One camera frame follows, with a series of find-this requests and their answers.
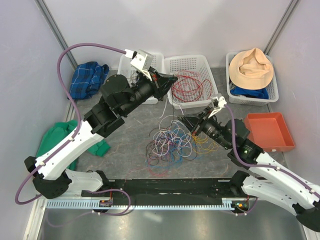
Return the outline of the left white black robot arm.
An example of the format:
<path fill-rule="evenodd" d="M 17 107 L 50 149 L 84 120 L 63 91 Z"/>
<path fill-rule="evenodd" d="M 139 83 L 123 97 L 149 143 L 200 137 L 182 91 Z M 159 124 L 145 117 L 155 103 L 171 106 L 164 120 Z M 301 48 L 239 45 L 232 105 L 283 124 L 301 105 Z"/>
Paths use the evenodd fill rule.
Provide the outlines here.
<path fill-rule="evenodd" d="M 110 185 L 101 170 L 77 172 L 67 167 L 121 127 L 124 119 L 148 98 L 161 101 L 177 80 L 176 76 L 159 73 L 152 67 L 147 74 L 137 74 L 135 86 L 130 86 L 124 75 L 110 76 L 100 88 L 100 101 L 84 115 L 74 131 L 42 156 L 25 159 L 35 189 L 47 199 L 83 191 L 106 196 Z"/>

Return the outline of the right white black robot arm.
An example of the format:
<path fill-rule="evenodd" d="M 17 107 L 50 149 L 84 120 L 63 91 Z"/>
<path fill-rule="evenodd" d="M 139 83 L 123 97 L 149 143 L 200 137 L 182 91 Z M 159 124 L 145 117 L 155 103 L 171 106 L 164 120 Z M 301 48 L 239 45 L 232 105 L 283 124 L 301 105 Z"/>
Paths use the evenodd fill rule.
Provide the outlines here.
<path fill-rule="evenodd" d="M 217 121 L 216 109 L 206 107 L 197 114 L 185 114 L 178 120 L 192 136 L 204 133 L 226 150 L 230 160 L 255 173 L 269 183 L 262 183 L 248 173 L 239 171 L 229 184 L 235 197 L 254 196 L 277 205 L 291 214 L 306 228 L 320 231 L 320 187 L 277 162 L 269 153 L 249 140 L 249 130 L 244 122 L 234 116 L 222 125 Z"/>

